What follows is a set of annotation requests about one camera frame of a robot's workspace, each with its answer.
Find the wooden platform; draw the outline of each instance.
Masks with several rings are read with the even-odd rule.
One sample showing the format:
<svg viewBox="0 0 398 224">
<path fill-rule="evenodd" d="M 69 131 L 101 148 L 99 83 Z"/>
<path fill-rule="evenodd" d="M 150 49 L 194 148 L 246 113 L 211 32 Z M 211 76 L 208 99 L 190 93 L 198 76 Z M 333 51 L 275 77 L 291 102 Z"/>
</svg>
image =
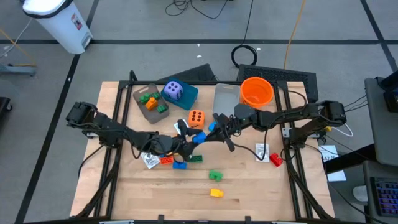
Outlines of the wooden platform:
<svg viewBox="0 0 398 224">
<path fill-rule="evenodd" d="M 117 82 L 103 82 L 98 99 L 100 112 L 112 116 L 117 93 Z M 305 94 L 301 82 L 289 82 L 289 89 Z M 192 109 L 206 113 L 205 129 L 213 121 L 212 107 L 215 86 L 196 86 L 198 99 Z M 142 88 L 135 86 L 133 92 Z M 119 119 L 121 120 L 123 96 Z M 303 105 L 303 99 L 290 94 L 292 107 Z M 159 131 L 174 136 L 173 124 L 180 118 L 187 118 L 188 111 L 170 105 L 170 116 L 156 124 L 149 124 L 139 111 L 135 102 L 131 102 L 127 125 L 136 131 Z M 263 108 L 276 111 L 275 101 Z M 306 121 L 297 122 L 303 125 Z M 264 133 L 247 128 L 238 138 L 232 137 L 236 144 L 255 149 L 256 143 L 262 143 Z M 267 135 L 270 153 L 282 150 L 282 138 L 279 126 Z M 317 147 L 316 140 L 307 144 Z M 88 140 L 85 156 L 98 147 L 98 139 Z M 90 159 L 83 169 L 76 189 L 71 215 L 75 215 L 88 203 L 98 188 L 103 166 L 104 152 Z M 142 159 L 135 160 L 130 144 L 125 141 L 118 184 L 113 205 L 112 219 L 156 220 L 159 214 L 167 220 L 244 220 L 250 215 L 253 220 L 294 220 L 294 211 L 290 194 L 288 173 L 285 164 L 276 168 L 272 163 L 256 162 L 255 157 L 245 149 L 236 148 L 230 152 L 221 142 L 207 142 L 198 146 L 193 155 L 203 155 L 203 163 L 188 163 L 187 170 L 173 170 L 171 165 L 157 165 L 149 170 Z M 334 216 L 330 194 L 323 171 L 319 152 L 310 147 L 302 149 L 303 165 L 307 176 L 308 188 L 319 204 Z M 209 170 L 218 170 L 224 174 L 219 183 L 208 178 Z M 224 191 L 223 198 L 210 197 L 210 189 Z M 298 190 L 302 216 L 305 216 L 302 194 Z M 108 193 L 103 200 L 104 214 Z"/>
</svg>

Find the orange cup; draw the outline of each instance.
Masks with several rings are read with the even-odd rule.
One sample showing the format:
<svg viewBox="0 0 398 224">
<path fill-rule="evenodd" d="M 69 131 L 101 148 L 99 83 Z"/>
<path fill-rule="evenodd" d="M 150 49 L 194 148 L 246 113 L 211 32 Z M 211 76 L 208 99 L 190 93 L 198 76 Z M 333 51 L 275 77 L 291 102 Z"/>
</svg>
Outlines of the orange cup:
<svg viewBox="0 0 398 224">
<path fill-rule="evenodd" d="M 260 109 L 271 102 L 273 97 L 274 89 L 263 78 L 252 77 L 242 82 L 241 101 L 244 104 Z"/>
</svg>

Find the yellow lego brick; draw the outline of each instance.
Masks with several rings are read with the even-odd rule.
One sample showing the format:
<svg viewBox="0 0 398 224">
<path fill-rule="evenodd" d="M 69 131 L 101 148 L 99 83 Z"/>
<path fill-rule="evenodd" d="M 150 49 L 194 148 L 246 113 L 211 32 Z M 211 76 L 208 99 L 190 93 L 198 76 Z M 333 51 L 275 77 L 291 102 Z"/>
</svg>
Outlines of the yellow lego brick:
<svg viewBox="0 0 398 224">
<path fill-rule="evenodd" d="M 145 104 L 145 107 L 146 107 L 148 110 L 152 110 L 152 109 L 154 109 L 156 106 L 157 106 L 157 101 L 155 100 L 154 97 L 151 97 L 151 98 L 149 99 L 149 101 Z"/>
<path fill-rule="evenodd" d="M 224 192 L 219 189 L 212 189 L 210 192 L 210 196 L 212 197 L 222 197 L 224 196 Z"/>
</svg>

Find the purple dice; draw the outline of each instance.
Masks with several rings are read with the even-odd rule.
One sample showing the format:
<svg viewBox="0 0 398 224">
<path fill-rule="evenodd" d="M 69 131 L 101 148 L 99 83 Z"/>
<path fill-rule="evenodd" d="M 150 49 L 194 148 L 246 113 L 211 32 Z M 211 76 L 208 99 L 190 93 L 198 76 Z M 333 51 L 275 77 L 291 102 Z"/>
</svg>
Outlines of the purple dice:
<svg viewBox="0 0 398 224">
<path fill-rule="evenodd" d="M 179 100 L 182 96 L 182 86 L 175 81 L 170 81 L 164 88 L 164 92 L 173 100 Z"/>
</svg>

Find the blue tray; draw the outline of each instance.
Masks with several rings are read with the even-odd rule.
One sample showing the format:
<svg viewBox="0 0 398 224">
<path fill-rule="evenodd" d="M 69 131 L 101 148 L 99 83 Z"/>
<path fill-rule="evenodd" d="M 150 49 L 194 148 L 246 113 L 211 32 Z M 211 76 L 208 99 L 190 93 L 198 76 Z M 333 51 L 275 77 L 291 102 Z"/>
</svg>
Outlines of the blue tray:
<svg viewBox="0 0 398 224">
<path fill-rule="evenodd" d="M 191 85 L 188 85 L 185 82 L 182 82 L 176 78 L 170 78 L 167 81 L 167 83 L 171 82 L 171 81 L 175 81 L 182 86 L 182 88 L 183 88 L 182 96 L 178 101 L 173 100 L 164 93 L 164 88 L 163 88 L 162 92 L 160 93 L 163 96 L 163 99 L 165 99 L 165 100 L 169 101 L 170 103 L 173 103 L 185 110 L 190 110 L 193 103 L 195 102 L 195 100 L 197 100 L 198 92 L 199 92 L 198 89 Z"/>
</svg>

